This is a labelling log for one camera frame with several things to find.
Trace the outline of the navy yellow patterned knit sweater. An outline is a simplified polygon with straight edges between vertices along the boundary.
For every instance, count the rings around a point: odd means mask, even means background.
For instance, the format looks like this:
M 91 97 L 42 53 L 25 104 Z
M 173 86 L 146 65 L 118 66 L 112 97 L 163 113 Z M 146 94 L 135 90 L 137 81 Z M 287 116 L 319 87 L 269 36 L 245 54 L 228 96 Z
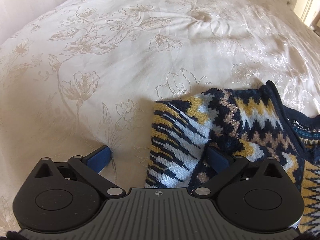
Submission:
M 217 174 L 206 149 L 250 161 L 274 157 L 305 203 L 301 232 L 319 233 L 319 117 L 283 105 L 273 82 L 258 89 L 212 88 L 153 106 L 145 187 L 190 190 Z

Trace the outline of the cream floral bedspread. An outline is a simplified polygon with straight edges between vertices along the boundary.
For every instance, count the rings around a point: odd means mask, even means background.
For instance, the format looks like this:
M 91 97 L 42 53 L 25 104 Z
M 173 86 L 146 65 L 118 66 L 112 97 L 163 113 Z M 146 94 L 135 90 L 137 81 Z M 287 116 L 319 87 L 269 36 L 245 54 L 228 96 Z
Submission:
M 319 114 L 319 37 L 281 0 L 1 0 L 1 233 L 44 156 L 101 145 L 103 176 L 142 187 L 153 103 L 275 83 Z

